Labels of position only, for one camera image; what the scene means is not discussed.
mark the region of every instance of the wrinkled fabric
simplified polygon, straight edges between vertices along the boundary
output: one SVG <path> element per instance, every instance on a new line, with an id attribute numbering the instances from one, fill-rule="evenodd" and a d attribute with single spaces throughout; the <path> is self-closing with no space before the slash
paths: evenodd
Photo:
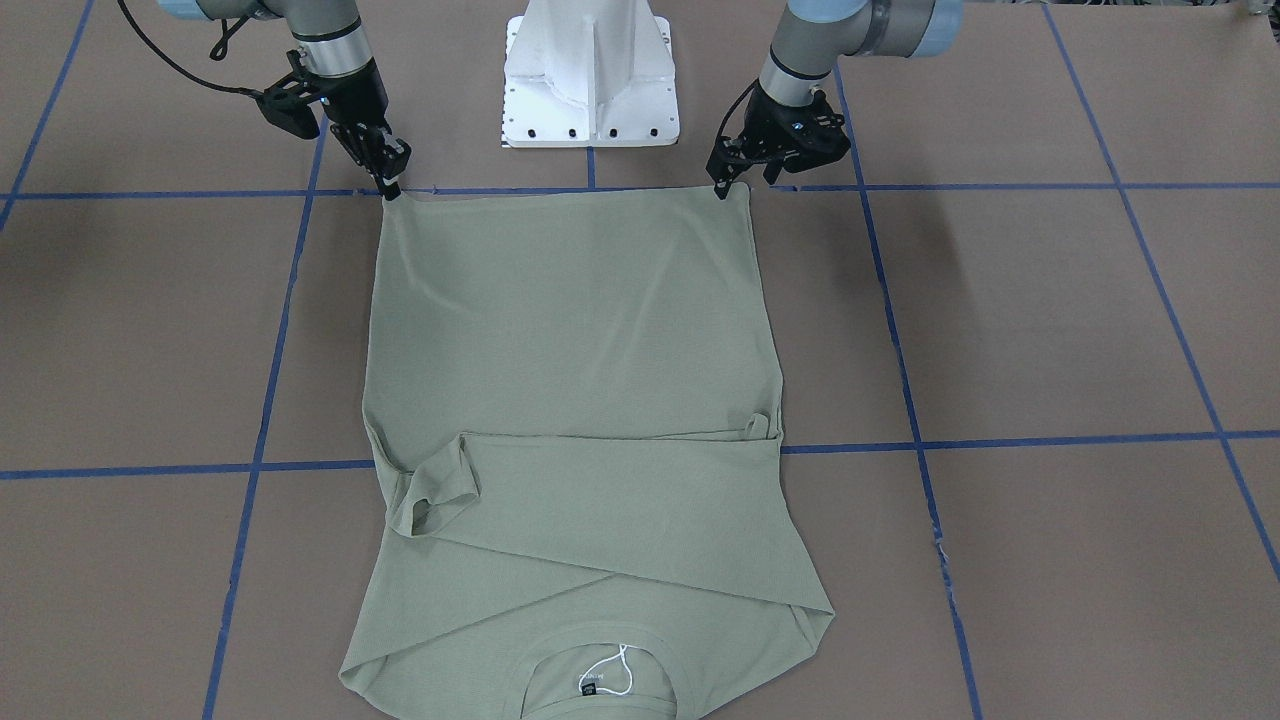
<path id="1" fill-rule="evenodd" d="M 810 657 L 781 395 L 740 184 L 385 202 L 387 525 L 342 682 L 403 719 L 686 720 Z M 636 689 L 582 696 L 622 646 Z"/>

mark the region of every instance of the white string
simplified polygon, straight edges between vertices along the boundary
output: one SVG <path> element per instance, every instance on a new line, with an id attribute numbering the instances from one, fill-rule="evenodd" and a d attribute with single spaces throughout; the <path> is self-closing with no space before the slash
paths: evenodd
<path id="1" fill-rule="evenodd" d="M 590 667 L 588 667 L 586 673 L 582 673 L 582 676 L 577 679 L 577 687 L 579 687 L 579 689 L 581 689 L 582 685 L 586 683 L 586 676 L 591 674 L 591 670 L 595 670 L 596 667 L 599 667 L 600 665 L 604 665 L 605 662 L 612 662 L 614 660 L 621 660 L 622 661 L 622 667 L 627 671 L 627 689 L 625 689 L 622 692 L 617 692 L 617 691 L 611 691 L 609 688 L 602 688 L 602 687 L 596 685 L 595 692 L 596 693 L 612 694 L 612 696 L 617 696 L 617 697 L 623 697 L 623 696 L 631 694 L 631 689 L 635 688 L 635 684 L 636 684 L 636 678 L 631 673 L 631 666 L 627 665 L 627 650 L 630 650 L 630 648 L 631 648 L 631 646 L 628 646 L 628 644 L 620 644 L 617 655 L 611 655 L 609 657 L 605 657 L 604 660 L 602 660 L 602 661 L 596 662 L 595 665 L 591 665 Z"/>

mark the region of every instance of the light blue joint cap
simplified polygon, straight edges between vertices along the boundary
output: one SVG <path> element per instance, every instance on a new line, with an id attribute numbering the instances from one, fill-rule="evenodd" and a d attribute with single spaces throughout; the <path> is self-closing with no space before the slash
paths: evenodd
<path id="1" fill-rule="evenodd" d="M 941 55 L 951 47 L 960 32 L 960 19 L 964 17 L 963 0 L 934 0 L 933 15 L 928 27 L 924 28 L 924 37 L 916 46 L 913 58 L 933 58 Z"/>
<path id="2" fill-rule="evenodd" d="M 787 0 L 791 14 L 810 23 L 833 23 L 852 17 L 870 0 Z"/>
<path id="3" fill-rule="evenodd" d="M 209 15 L 200 9 L 196 0 L 156 0 L 161 8 L 175 18 L 184 20 L 207 20 Z"/>

